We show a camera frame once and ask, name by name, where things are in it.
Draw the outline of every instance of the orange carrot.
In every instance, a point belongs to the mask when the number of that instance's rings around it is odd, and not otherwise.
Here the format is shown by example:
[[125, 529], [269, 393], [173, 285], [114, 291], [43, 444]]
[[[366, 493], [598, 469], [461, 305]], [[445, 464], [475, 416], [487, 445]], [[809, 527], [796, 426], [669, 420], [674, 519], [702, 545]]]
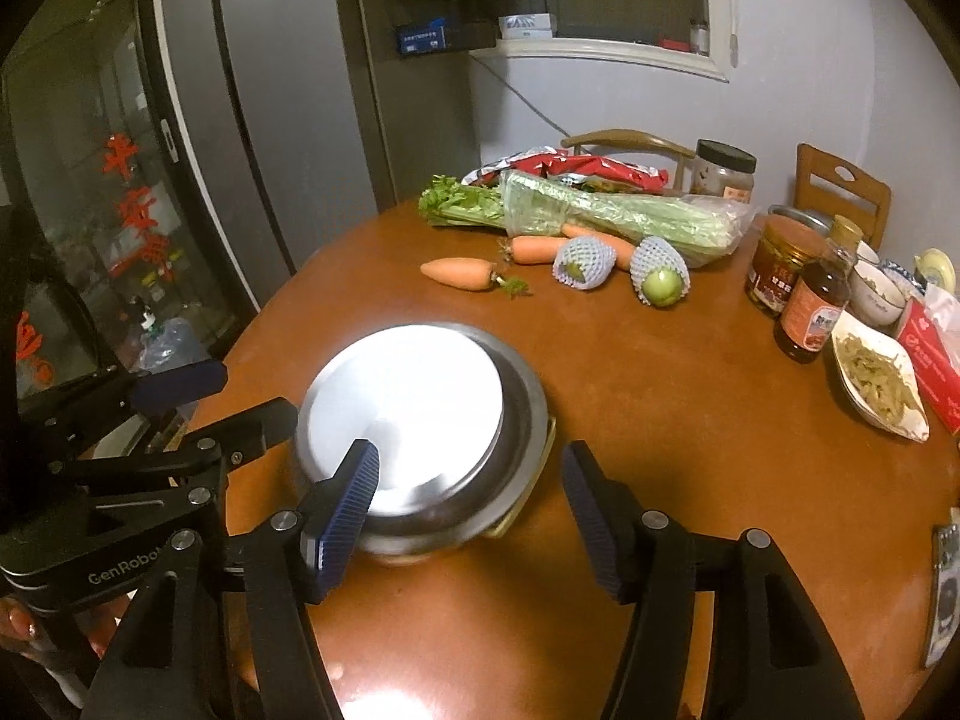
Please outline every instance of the orange carrot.
[[616, 266], [621, 269], [621, 271], [630, 271], [630, 261], [637, 247], [629, 241], [624, 241], [622, 238], [618, 238], [616, 235], [611, 235], [610, 233], [602, 233], [598, 230], [589, 229], [588, 227], [578, 227], [576, 224], [563, 225], [563, 234], [568, 238], [582, 238], [584, 235], [589, 235], [603, 241], [605, 244], [613, 247], [613, 251], [616, 252]]
[[518, 265], [546, 265], [557, 259], [557, 252], [566, 243], [565, 238], [543, 235], [518, 235], [503, 245], [508, 262]]
[[474, 257], [445, 257], [421, 265], [421, 273], [448, 287], [469, 292], [483, 292], [497, 285], [511, 296], [524, 295], [525, 282], [518, 278], [502, 278], [494, 272], [493, 263]]

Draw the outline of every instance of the red tissue box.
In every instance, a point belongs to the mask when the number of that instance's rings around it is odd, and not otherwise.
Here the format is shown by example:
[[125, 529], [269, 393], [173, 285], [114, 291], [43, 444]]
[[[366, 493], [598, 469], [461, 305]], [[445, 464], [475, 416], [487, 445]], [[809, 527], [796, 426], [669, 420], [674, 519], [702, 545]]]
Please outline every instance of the red tissue box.
[[913, 362], [923, 399], [952, 434], [960, 432], [960, 373], [953, 369], [936, 326], [916, 300], [907, 303], [896, 339]]

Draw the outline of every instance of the person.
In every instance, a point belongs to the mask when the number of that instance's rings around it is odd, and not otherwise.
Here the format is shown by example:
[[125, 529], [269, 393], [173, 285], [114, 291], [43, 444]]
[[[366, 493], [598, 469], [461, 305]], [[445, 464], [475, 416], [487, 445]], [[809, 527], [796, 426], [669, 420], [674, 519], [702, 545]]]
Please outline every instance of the person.
[[[90, 610], [88, 624], [83, 627], [90, 646], [98, 658], [102, 658], [107, 651], [110, 640], [117, 630], [116, 621], [123, 616], [128, 605], [130, 605], [130, 599], [126, 595], [120, 595]], [[30, 642], [41, 635], [37, 619], [25, 605], [11, 596], [0, 598], [0, 646], [5, 650], [35, 659], [31, 653]]]

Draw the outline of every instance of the chair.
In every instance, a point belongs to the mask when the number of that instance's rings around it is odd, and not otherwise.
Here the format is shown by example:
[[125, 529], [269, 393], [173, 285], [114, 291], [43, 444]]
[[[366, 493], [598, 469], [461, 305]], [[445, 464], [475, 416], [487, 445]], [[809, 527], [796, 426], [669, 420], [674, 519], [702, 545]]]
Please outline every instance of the chair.
[[[843, 176], [840, 167], [850, 171], [853, 181]], [[813, 176], [855, 194], [872, 207], [864, 207], [835, 191], [817, 186], [810, 180]], [[863, 240], [876, 251], [883, 241], [887, 215], [890, 214], [890, 187], [845, 159], [813, 148], [809, 143], [801, 143], [797, 146], [797, 186], [793, 204], [805, 211], [819, 211], [829, 217], [844, 215], [863, 230]]]
[[638, 129], [600, 129], [597, 132], [587, 132], [586, 135], [574, 135], [560, 141], [563, 148], [572, 148], [574, 154], [579, 154], [583, 146], [604, 146], [618, 148], [621, 151], [640, 151], [667, 154], [677, 160], [677, 170], [673, 176], [673, 189], [683, 189], [683, 170], [686, 161], [693, 159], [696, 153], [686, 146], [672, 143], [664, 138], [640, 132]]

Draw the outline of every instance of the table surface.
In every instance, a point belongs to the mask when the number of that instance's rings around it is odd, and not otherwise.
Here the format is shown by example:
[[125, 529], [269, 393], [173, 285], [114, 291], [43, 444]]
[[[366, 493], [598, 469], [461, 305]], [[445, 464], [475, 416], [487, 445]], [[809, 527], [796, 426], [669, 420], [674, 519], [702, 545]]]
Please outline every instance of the table surface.
[[[592, 293], [516, 266], [531, 298], [464, 293], [419, 274], [446, 256], [496, 259], [486, 232], [432, 229], [404, 204], [319, 251], [227, 356], [206, 424], [282, 395], [295, 404], [323, 365], [368, 333], [467, 322], [525, 357], [558, 418], [553, 455], [502, 541], [480, 538], [420, 565], [357, 555], [309, 610], [347, 720], [599, 717], [631, 608], [594, 583], [560, 487], [559, 448], [586, 440], [606, 473], [688, 530], [774, 536], [851, 673], [870, 720], [923, 684], [934, 525], [957, 498], [957, 447], [930, 413], [925, 445], [851, 409], [823, 358], [798, 365], [747, 300], [752, 240], [695, 271], [688, 298], [643, 306], [627, 274]], [[253, 528], [296, 503], [283, 445], [230, 476], [227, 525]], [[240, 664], [253, 678], [243, 642]], [[685, 701], [702, 704], [709, 602], [698, 602]]]

